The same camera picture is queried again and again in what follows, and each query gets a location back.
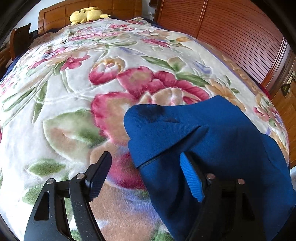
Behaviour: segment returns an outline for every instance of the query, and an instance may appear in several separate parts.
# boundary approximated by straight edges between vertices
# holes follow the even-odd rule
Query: stuffed animal
[[[103,12],[97,7],[88,7],[72,13],[70,16],[70,22],[72,25],[75,25],[79,23],[96,21],[100,18],[109,18],[109,16],[110,15],[108,14],[103,14]]]

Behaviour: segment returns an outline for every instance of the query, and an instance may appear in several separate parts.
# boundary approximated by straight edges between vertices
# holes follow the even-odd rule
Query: fleece blanket
[[[91,203],[106,240],[172,240],[133,166],[123,117],[136,104],[186,105],[216,95],[275,139],[288,162],[287,132],[267,96],[227,56],[189,35],[136,18],[37,38],[0,85],[2,217],[22,241],[46,180],[70,179],[109,151],[111,170]]]

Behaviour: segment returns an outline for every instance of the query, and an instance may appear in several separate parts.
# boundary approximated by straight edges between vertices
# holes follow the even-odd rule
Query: blue cloth
[[[221,96],[193,105],[135,105],[124,126],[152,205],[177,241],[185,240],[200,208],[180,167],[184,151],[204,173],[246,181],[268,241],[295,207],[296,192],[277,143]]]
[[[22,55],[17,56],[14,61],[11,63],[11,65],[8,67],[6,73],[4,74],[4,76],[2,77],[2,79],[0,80],[0,83],[4,80],[4,78],[13,70],[13,68],[15,67],[15,65],[17,64],[17,62],[20,60],[20,58],[22,57]]]

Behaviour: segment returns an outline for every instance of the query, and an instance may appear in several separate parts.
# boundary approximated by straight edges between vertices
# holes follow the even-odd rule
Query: wooden headboard
[[[38,34],[43,34],[51,28],[70,25],[70,15],[87,7],[98,7],[103,14],[122,20],[142,15],[142,0],[66,0],[39,12]]]

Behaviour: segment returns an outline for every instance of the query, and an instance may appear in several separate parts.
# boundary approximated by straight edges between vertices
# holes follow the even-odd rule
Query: wardrobe door
[[[208,0],[197,38],[227,53],[259,83],[283,42],[281,32],[250,0]]]
[[[162,27],[197,36],[204,0],[163,0],[157,22]]]

